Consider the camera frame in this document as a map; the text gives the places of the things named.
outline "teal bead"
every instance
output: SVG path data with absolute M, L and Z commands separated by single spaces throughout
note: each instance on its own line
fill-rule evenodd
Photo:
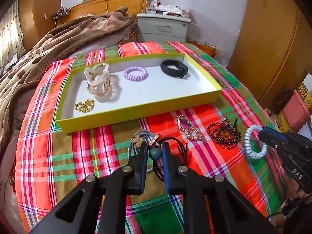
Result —
M 152 148 L 149 151 L 149 157 L 152 160 L 159 160 L 163 156 L 163 152 L 159 148 Z

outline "brown fleece blanket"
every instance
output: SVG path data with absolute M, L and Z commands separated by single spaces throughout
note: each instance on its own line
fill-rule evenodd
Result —
M 37 87 L 49 64 L 130 26 L 135 15 L 126 12 L 127 7 L 122 6 L 113 13 L 82 17 L 56 27 L 0 79 L 0 163 L 10 140 L 14 104 L 19 96 Z

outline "brown beaded bracelet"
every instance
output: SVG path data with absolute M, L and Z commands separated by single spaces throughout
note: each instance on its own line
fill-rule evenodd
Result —
M 237 130 L 237 119 L 234 125 L 229 123 L 227 118 L 223 122 L 214 122 L 208 126 L 207 132 L 212 140 L 225 149 L 235 147 L 241 139 L 241 133 Z

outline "purple spiral hair tie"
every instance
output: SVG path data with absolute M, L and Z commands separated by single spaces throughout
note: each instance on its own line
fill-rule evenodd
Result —
M 134 76 L 134 75 L 130 75 L 129 73 L 132 71 L 141 71 L 142 74 Z M 128 67 L 123 71 L 123 75 L 124 77 L 129 80 L 129 81 L 133 81 L 133 82 L 139 82 L 139 81 L 143 81 L 144 79 L 146 79 L 149 74 L 147 73 L 147 70 L 145 68 L 139 67 L 139 66 L 134 66 L 134 67 Z

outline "bed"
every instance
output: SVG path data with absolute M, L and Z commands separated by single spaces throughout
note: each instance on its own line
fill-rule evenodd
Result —
M 55 123 L 57 101 L 69 72 L 76 67 L 113 58 L 142 54 L 186 53 L 222 86 L 214 104 L 177 110 L 129 122 L 66 135 Z M 203 142 L 190 142 L 177 130 L 175 119 L 183 114 L 200 128 Z M 26 231 L 40 221 L 87 175 L 105 176 L 127 164 L 132 135 L 147 129 L 188 142 L 188 167 L 205 176 L 227 178 L 264 216 L 275 213 L 285 198 L 286 175 L 276 153 L 269 149 L 260 160 L 249 159 L 243 139 L 231 150 L 215 144 L 206 128 L 225 117 L 238 118 L 244 133 L 251 124 L 271 128 L 267 114 L 251 93 L 210 56 L 188 43 L 136 43 L 101 49 L 55 62 L 35 90 L 17 144 L 15 189 L 21 220 Z M 260 143 L 253 139 L 255 150 Z M 183 207 L 180 196 L 168 196 L 154 173 L 147 174 L 144 194 L 128 196 L 126 233 L 182 233 Z
M 121 5 L 127 6 L 127 14 L 136 15 L 137 13 L 141 13 L 146 10 L 146 1 L 147 0 L 91 0 L 73 6 L 69 15 L 57 20 L 57 25 L 60 26 L 64 23 L 70 22 L 71 20 L 85 17 L 87 14 L 102 15 L 107 11 L 113 12 L 116 11 Z M 137 23 L 134 21 L 126 28 L 117 31 L 114 34 L 102 37 L 82 46 L 78 50 L 75 50 L 73 54 L 69 55 L 69 57 L 81 56 L 99 49 L 136 41 L 136 32 Z M 5 90 L 4 87 L 1 86 L 3 81 L 3 78 L 1 78 L 0 91 Z M 18 234 L 24 233 L 25 230 L 19 214 L 15 192 L 15 152 L 21 124 L 34 93 L 35 88 L 30 89 L 24 92 L 17 100 L 16 108 L 13 112 L 10 142 L 6 147 L 7 150 L 4 154 L 4 160 L 0 165 L 0 211 L 3 212 L 8 222 L 13 226 L 14 230 Z

